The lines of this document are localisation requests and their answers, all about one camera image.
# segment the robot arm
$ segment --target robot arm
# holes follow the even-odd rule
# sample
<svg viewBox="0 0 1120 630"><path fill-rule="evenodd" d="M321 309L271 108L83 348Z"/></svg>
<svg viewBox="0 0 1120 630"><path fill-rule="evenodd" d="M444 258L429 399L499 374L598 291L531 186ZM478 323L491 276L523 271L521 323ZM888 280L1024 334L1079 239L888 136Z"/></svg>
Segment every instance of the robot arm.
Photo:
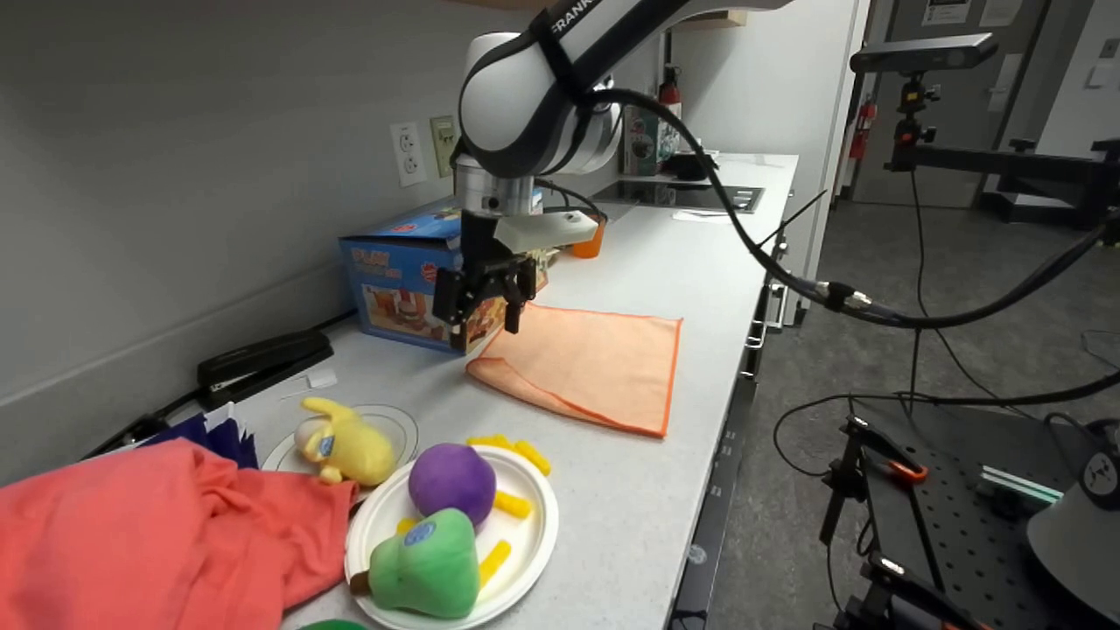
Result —
<svg viewBox="0 0 1120 630"><path fill-rule="evenodd" d="M618 104L587 104L601 77L689 0L563 0L521 34L481 34L470 49L457 92L460 145L454 196L460 207L460 271L440 271L435 315L464 342L470 315L503 299L503 330L516 334L534 299L531 249L572 245L593 221L542 213L534 175L593 173L622 132ZM689 6L779 6L785 0L692 0Z"/></svg>

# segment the yellow toy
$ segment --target yellow toy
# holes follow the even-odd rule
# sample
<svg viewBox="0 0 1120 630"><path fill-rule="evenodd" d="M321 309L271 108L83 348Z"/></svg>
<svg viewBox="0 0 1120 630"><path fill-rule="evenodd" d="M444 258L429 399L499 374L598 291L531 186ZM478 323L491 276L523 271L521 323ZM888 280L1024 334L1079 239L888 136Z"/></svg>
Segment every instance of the yellow toy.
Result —
<svg viewBox="0 0 1120 630"><path fill-rule="evenodd" d="M390 440L365 424L355 411L309 396L304 411L321 417L298 431L302 460L319 466L328 482L353 481L360 487L379 487L395 469Z"/></svg>

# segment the green plush toy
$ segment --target green plush toy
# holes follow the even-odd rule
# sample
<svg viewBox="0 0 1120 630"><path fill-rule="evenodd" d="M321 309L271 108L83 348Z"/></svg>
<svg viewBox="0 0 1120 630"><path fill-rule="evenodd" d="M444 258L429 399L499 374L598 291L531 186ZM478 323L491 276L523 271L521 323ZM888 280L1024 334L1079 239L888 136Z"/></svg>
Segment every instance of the green plush toy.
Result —
<svg viewBox="0 0 1120 630"><path fill-rule="evenodd" d="M375 546L365 581L381 608L410 608L436 620L470 615L478 600L473 521L454 507L435 510L414 531Z"/></svg>

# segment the wall outlet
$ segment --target wall outlet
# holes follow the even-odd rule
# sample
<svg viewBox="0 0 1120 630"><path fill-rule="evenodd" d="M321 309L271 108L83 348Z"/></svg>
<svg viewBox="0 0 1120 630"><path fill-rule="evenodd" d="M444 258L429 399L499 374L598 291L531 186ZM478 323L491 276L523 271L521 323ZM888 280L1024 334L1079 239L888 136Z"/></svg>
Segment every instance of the wall outlet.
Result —
<svg viewBox="0 0 1120 630"><path fill-rule="evenodd" d="M428 127L429 127L435 173L436 173L436 180L446 180L451 154L457 145L454 115L435 115Z"/></svg>
<svg viewBox="0 0 1120 630"><path fill-rule="evenodd" d="M423 140L416 123L395 123L390 132L390 154L395 154L395 175L401 186L428 182L423 168Z"/></svg>

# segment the toy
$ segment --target toy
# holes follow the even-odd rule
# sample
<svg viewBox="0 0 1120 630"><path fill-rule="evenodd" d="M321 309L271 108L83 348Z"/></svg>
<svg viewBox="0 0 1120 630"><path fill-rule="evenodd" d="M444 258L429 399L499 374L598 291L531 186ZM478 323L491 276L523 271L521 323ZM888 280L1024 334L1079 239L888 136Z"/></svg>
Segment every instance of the toy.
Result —
<svg viewBox="0 0 1120 630"><path fill-rule="evenodd" d="M370 553L365 573L381 608L460 620L478 600L477 529L460 510L436 510Z"/></svg>
<svg viewBox="0 0 1120 630"><path fill-rule="evenodd" d="M365 424L355 411L309 396L304 411L321 417L298 431L302 460L319 466L328 482L353 481L360 487L379 487L395 469L390 440Z"/></svg>
<svg viewBox="0 0 1120 630"><path fill-rule="evenodd" d="M464 445L435 445L419 451L410 497L419 515L435 515L440 507L457 507L478 529L492 507L495 476L491 461Z"/></svg>

